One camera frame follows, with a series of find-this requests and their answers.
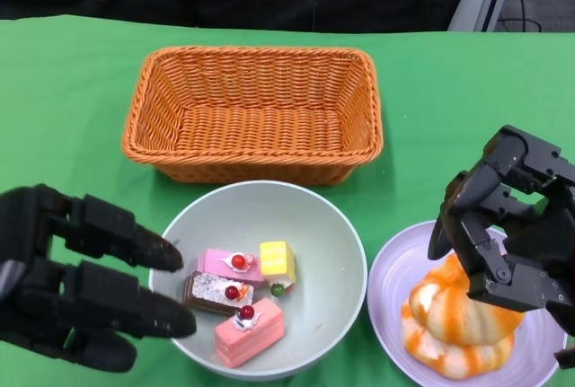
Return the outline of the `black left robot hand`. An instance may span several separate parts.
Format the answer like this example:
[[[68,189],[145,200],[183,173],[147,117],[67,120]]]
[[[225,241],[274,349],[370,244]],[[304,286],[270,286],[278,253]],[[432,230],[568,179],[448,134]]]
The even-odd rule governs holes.
[[[40,184],[1,196],[1,339],[17,347],[109,373],[129,371],[132,339],[195,333],[181,303],[106,268],[128,265],[176,272],[179,251],[99,198],[69,197]]]

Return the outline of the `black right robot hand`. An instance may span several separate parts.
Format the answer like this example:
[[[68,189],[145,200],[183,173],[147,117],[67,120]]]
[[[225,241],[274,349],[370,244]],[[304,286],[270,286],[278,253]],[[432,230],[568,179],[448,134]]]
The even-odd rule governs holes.
[[[447,185],[428,257],[454,251],[471,299],[548,311],[574,334],[574,166],[561,149],[512,126]]]

